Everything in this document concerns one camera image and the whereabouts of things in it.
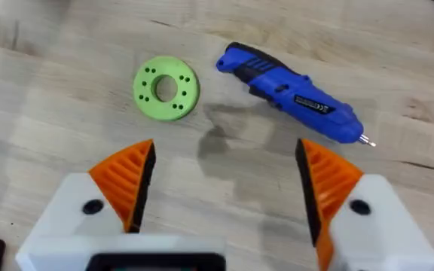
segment green ring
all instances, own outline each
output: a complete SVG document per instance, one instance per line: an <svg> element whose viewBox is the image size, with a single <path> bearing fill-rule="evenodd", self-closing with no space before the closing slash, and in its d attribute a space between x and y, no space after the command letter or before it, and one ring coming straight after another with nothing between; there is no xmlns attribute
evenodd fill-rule
<svg viewBox="0 0 434 271"><path fill-rule="evenodd" d="M177 83L173 99L162 102L155 94L158 81L170 76ZM192 69L173 56L156 56L145 62L133 81L133 98L143 114L156 120L178 120L197 104L199 87Z"/></svg>

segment wooden table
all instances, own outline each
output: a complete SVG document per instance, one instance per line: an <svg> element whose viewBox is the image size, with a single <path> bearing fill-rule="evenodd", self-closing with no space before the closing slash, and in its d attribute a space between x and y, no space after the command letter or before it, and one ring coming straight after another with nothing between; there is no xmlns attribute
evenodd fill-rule
<svg viewBox="0 0 434 271"><path fill-rule="evenodd" d="M351 104L376 148L338 145L214 68L260 47ZM144 117L139 66L200 80L182 120ZM62 177L153 138L145 233L223 236L230 270L316 270L294 158L305 137L388 177L434 245L434 2L0 0L0 238L5 269Z"/></svg>

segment electric screwdriver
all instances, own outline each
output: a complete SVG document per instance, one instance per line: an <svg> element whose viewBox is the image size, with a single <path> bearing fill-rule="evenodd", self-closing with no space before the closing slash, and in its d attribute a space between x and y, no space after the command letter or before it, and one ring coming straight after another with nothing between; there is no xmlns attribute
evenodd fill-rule
<svg viewBox="0 0 434 271"><path fill-rule="evenodd" d="M253 47L232 42L218 60L220 72L231 72L250 86L249 93L266 99L304 125L340 143L376 144L363 134L363 126L350 105L339 102L278 59Z"/></svg>

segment label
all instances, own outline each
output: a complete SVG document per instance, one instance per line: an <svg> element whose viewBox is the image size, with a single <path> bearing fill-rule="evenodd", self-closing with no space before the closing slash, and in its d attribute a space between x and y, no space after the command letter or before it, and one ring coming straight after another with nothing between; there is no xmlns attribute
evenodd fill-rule
<svg viewBox="0 0 434 271"><path fill-rule="evenodd" d="M304 98L299 95L294 95L294 102L306 108L309 108L319 114L329 114L336 110L336 108L324 105L320 102L313 101L312 99Z"/></svg>

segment orange plastic part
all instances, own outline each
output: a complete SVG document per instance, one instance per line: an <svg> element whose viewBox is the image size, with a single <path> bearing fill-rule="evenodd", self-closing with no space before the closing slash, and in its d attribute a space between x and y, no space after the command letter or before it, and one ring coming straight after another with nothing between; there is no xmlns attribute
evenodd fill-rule
<svg viewBox="0 0 434 271"><path fill-rule="evenodd" d="M152 149L151 139L137 143L111 155L89 171L105 198L122 220L125 232L129 232L133 226L133 215L140 188L147 188L141 187L142 176L145 161L153 151Z"/></svg>
<svg viewBox="0 0 434 271"><path fill-rule="evenodd" d="M326 271L334 253L329 225L363 173L327 148L306 139L302 142L321 221L316 252L320 270Z"/></svg>

